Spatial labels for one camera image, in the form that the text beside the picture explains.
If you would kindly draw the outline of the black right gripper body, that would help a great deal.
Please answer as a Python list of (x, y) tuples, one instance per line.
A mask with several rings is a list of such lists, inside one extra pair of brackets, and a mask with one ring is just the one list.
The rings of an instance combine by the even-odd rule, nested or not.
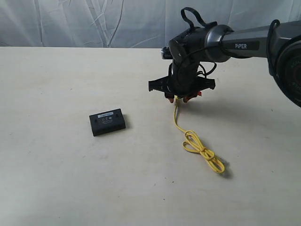
[(165, 96), (191, 96), (205, 89), (214, 89), (215, 80), (207, 76), (216, 69), (206, 71), (201, 63), (185, 65), (173, 60), (168, 75), (148, 82), (149, 91), (163, 92)]

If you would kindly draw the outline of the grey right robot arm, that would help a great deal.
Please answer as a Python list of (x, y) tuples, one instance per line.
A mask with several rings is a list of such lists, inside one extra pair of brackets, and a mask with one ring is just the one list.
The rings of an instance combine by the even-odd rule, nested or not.
[(192, 26), (171, 39), (161, 50), (170, 59), (168, 75), (149, 81), (149, 91), (163, 92), (167, 99), (188, 101), (205, 89), (214, 89), (208, 72), (199, 71), (202, 62), (223, 63), (230, 58), (265, 58), (277, 86), (294, 104), (301, 104), (301, 23), (274, 20), (268, 26), (234, 31), (211, 23)]

